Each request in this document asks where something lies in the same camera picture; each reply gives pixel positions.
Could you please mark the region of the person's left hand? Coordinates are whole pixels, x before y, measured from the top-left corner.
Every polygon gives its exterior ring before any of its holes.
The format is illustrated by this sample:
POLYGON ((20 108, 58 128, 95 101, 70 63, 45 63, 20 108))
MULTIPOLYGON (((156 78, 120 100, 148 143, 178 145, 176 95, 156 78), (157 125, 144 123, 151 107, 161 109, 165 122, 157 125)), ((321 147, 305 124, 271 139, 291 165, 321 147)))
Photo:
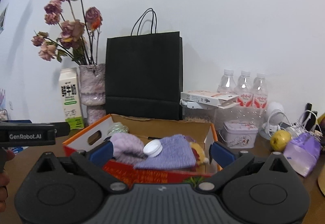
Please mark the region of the person's left hand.
MULTIPOLYGON (((15 158, 15 153, 11 150, 5 150, 1 148, 1 165, 5 164, 7 161, 11 161, 15 158)), ((6 200, 8 197, 7 185, 9 184, 10 179, 7 172, 3 169, 1 170, 1 179, 0 179, 0 186, 1 186, 1 194, 0 194, 0 204, 1 204, 1 213, 5 212, 6 210, 6 200)))

